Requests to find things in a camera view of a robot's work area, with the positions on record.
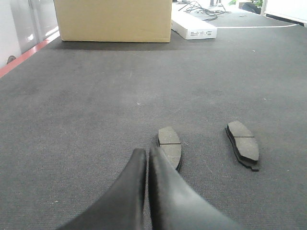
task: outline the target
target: black curved tip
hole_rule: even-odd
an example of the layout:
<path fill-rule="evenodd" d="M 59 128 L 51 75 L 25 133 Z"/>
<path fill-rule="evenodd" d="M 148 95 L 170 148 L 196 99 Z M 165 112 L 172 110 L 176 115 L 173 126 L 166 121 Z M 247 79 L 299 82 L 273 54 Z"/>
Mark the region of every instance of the black curved tip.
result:
<path fill-rule="evenodd" d="M 118 179 L 81 215 L 58 230 L 141 230 L 146 153 L 135 149 Z"/>
<path fill-rule="evenodd" d="M 149 152 L 149 202 L 154 230 L 243 230 L 201 198 L 160 147 Z"/>

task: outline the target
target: brake pad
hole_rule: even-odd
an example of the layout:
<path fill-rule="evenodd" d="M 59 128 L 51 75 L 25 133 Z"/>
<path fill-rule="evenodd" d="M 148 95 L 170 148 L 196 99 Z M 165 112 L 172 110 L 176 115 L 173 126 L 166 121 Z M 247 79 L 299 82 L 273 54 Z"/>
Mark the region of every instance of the brake pad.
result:
<path fill-rule="evenodd" d="M 228 124 L 226 133 L 237 160 L 252 171 L 259 171 L 259 148 L 255 136 L 241 122 Z"/>
<path fill-rule="evenodd" d="M 172 166 L 179 171 L 181 166 L 181 142 L 177 133 L 170 126 L 159 129 L 157 146 L 160 146 Z"/>

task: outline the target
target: cardboard box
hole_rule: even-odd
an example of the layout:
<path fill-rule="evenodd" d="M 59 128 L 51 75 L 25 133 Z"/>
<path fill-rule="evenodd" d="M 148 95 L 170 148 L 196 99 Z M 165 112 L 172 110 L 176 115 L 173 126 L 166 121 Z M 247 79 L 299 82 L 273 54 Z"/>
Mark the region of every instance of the cardboard box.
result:
<path fill-rule="evenodd" d="M 189 13 L 172 11 L 172 30 L 184 39 L 216 38 L 217 28 Z"/>
<path fill-rule="evenodd" d="M 172 0 L 54 0 L 63 41 L 169 42 Z"/>

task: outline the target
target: white box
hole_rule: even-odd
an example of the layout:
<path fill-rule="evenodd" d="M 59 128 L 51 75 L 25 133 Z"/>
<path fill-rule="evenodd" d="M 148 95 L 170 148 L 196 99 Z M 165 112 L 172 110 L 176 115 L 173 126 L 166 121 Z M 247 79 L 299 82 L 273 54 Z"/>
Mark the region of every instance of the white box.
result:
<path fill-rule="evenodd" d="M 216 38 L 217 28 L 189 13 L 172 11 L 172 30 L 186 40 Z"/>

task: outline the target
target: black plastic object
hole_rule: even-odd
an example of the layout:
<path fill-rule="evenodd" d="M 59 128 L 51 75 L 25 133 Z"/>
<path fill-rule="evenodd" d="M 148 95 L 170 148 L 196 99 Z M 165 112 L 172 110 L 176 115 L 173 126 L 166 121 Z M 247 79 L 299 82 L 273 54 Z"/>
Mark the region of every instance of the black plastic object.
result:
<path fill-rule="evenodd" d="M 58 230 L 142 230 L 145 177 L 145 150 L 135 149 L 107 192 Z"/>
<path fill-rule="evenodd" d="M 181 142 L 171 126 L 159 129 L 157 146 L 160 146 L 172 166 L 179 171 L 181 167 Z"/>
<path fill-rule="evenodd" d="M 252 132 L 241 122 L 234 121 L 228 124 L 226 133 L 238 161 L 252 171 L 259 171 L 259 148 Z"/>
<path fill-rule="evenodd" d="M 149 153 L 149 202 L 154 230 L 242 230 L 181 178 L 160 147 Z"/>

